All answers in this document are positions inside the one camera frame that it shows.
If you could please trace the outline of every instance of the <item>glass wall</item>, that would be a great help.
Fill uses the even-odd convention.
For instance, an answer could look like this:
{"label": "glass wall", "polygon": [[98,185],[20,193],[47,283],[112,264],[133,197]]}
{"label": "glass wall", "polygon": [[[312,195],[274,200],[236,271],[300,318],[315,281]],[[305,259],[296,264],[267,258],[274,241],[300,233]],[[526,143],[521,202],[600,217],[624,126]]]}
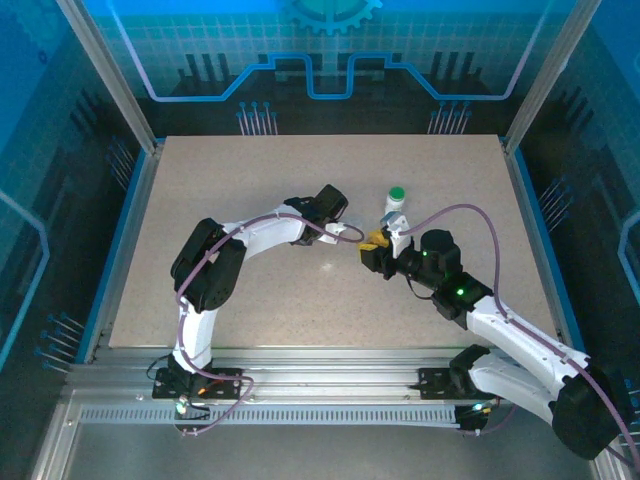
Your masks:
{"label": "glass wall", "polygon": [[504,134],[574,0],[85,3],[159,136]]}
{"label": "glass wall", "polygon": [[522,144],[587,352],[622,368],[636,410],[638,18],[634,0],[602,2]]}
{"label": "glass wall", "polygon": [[138,146],[55,2],[0,1],[0,471],[24,478]]}

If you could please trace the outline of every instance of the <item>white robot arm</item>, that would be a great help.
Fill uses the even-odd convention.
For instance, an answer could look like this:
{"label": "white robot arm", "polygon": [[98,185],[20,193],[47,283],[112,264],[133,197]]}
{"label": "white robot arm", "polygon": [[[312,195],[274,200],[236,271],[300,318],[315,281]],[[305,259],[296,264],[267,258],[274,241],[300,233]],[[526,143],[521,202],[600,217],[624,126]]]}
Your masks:
{"label": "white robot arm", "polygon": [[409,230],[404,215],[389,214],[382,225],[359,246],[362,263],[385,279],[399,273],[431,289],[429,298],[443,317],[489,340],[514,361],[478,345],[464,350],[449,370],[460,396],[484,392],[505,398],[549,423],[574,453],[593,459],[619,430],[597,392],[568,363],[573,361],[607,393],[624,421],[632,421],[619,372],[598,367],[588,355],[551,338],[502,303],[498,306],[493,291],[463,271],[460,249],[448,231],[424,233],[416,250],[413,239],[402,234]]}
{"label": "white robot arm", "polygon": [[[334,220],[339,218],[347,204],[347,199],[337,189],[327,185],[316,197],[286,200],[284,204],[267,213],[275,214],[275,218],[241,229],[221,248],[213,263],[202,269],[182,297],[188,307],[182,335],[184,353],[196,367],[204,368],[211,362],[211,339],[215,320],[220,307],[233,292],[242,264],[254,255],[283,243],[310,245],[314,240],[336,243],[335,238],[319,235],[301,219],[311,221],[338,235],[346,227]],[[245,220],[219,225],[211,219],[201,221],[171,269],[176,291],[215,241],[248,222],[249,220]],[[183,370],[188,373],[195,372],[185,361],[178,342],[172,356]]]}

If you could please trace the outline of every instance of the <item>green bottle cap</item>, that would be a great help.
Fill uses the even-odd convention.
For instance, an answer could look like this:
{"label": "green bottle cap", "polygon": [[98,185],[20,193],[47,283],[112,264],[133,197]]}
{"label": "green bottle cap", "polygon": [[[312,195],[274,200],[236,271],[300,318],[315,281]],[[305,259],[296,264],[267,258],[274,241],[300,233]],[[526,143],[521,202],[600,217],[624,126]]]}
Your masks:
{"label": "green bottle cap", "polygon": [[396,202],[404,200],[404,188],[393,187],[391,190],[389,190],[389,196]]}

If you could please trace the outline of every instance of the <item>table surface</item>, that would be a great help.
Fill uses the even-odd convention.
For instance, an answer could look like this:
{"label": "table surface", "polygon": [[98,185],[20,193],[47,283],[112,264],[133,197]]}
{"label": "table surface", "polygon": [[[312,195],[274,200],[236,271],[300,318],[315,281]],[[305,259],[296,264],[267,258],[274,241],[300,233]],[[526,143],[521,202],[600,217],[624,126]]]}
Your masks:
{"label": "table surface", "polygon": [[[169,270],[198,221],[252,218],[327,183],[349,199],[343,220],[369,231],[378,228],[393,185],[407,192],[403,212],[412,225],[454,203],[485,209],[500,240],[501,298],[555,336],[496,136],[169,137],[110,346],[174,345],[178,308]],[[450,230],[465,270],[493,285],[493,246],[479,215],[456,211],[431,228]],[[360,263],[354,245],[320,242],[280,245],[247,261],[213,339],[220,347],[471,343],[487,344],[415,298],[403,277],[387,282]]]}

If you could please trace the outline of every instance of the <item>small bottle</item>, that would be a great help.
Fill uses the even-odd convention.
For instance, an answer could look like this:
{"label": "small bottle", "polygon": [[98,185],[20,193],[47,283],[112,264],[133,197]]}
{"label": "small bottle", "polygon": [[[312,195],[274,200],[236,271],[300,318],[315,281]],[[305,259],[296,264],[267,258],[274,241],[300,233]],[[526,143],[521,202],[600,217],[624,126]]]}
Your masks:
{"label": "small bottle", "polygon": [[399,212],[404,205],[404,188],[393,187],[387,194],[387,204],[384,207],[384,214],[389,212]]}

